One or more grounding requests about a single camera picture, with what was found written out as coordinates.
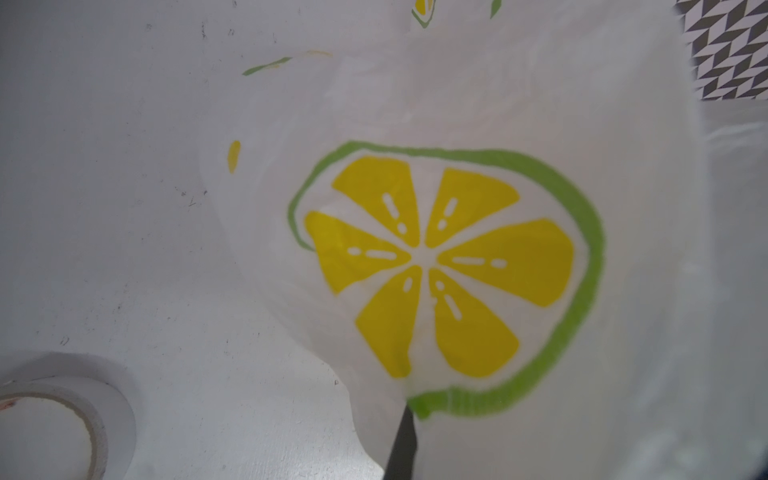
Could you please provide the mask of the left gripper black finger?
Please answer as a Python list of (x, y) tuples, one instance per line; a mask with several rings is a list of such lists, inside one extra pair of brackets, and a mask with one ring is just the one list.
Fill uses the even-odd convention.
[(413, 413), (406, 406), (384, 469), (383, 480), (411, 480), (417, 448)]

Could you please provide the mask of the white masking tape roll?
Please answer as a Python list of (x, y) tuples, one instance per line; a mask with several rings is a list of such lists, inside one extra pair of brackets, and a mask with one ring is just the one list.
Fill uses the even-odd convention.
[(3, 479), (123, 479), (136, 420), (114, 387), (54, 376), (1, 386)]

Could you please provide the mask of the white plastic bag lemon print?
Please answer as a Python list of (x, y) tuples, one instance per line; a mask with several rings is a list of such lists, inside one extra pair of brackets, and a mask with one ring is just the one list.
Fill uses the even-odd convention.
[(415, 479), (753, 479), (767, 311), (728, 291), (668, 1), (466, 1), (244, 71), (197, 133), (258, 301)]

